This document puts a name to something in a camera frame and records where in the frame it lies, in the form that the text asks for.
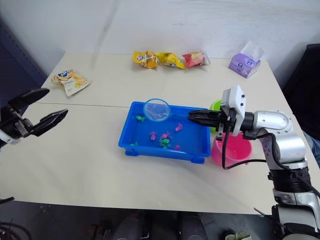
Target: snack bag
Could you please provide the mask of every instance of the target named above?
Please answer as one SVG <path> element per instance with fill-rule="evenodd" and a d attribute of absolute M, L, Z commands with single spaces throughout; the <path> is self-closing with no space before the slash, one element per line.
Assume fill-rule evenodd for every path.
<path fill-rule="evenodd" d="M 158 66 L 156 55 L 152 51 L 134 51 L 133 61 L 147 69 L 153 69 Z"/>
<path fill-rule="evenodd" d="M 158 52 L 155 55 L 163 65 L 172 68 L 186 69 L 185 64 L 172 52 Z"/>
<path fill-rule="evenodd" d="M 80 74 L 74 72 L 72 69 L 54 75 L 51 78 L 51 81 L 54 84 L 63 87 L 68 97 L 89 85 L 87 79 L 85 79 Z"/>
<path fill-rule="evenodd" d="M 185 58 L 185 65 L 187 68 L 211 64 L 205 51 L 189 52 L 182 56 Z"/>

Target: gray floor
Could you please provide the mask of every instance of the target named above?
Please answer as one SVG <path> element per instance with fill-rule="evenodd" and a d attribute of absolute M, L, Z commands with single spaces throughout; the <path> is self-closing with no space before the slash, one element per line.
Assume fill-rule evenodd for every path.
<path fill-rule="evenodd" d="M 12 220 L 13 223 L 26 227 L 31 232 L 33 240 L 88 240 L 91 224 L 109 223 L 116 227 L 132 212 L 133 209 L 11 201 L 0 205 L 0 220 L 1 222 Z M 222 213 L 199 213 L 199 215 L 210 240 L 218 240 L 219 235 L 226 229 L 248 231 L 254 240 L 273 239 L 269 220 L 259 215 Z"/>

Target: pink toy fish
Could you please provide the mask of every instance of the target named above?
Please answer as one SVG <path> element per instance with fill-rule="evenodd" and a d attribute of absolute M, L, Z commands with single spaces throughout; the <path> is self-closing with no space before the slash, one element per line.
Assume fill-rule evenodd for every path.
<path fill-rule="evenodd" d="M 149 135 L 150 135 L 150 139 L 152 140 L 152 141 L 154 141 L 154 140 L 156 140 L 156 138 L 157 138 L 157 133 L 155 132 L 155 131 L 152 131 L 152 132 L 149 132 Z"/>
<path fill-rule="evenodd" d="M 162 138 L 162 139 L 171 138 L 171 135 L 170 135 L 170 133 L 167 131 L 166 133 L 164 133 L 164 134 L 161 135 L 161 138 Z"/>
<path fill-rule="evenodd" d="M 183 125 L 180 122 L 178 122 L 178 126 L 175 128 L 175 131 L 179 132 L 182 130 L 182 128 L 183 128 Z"/>

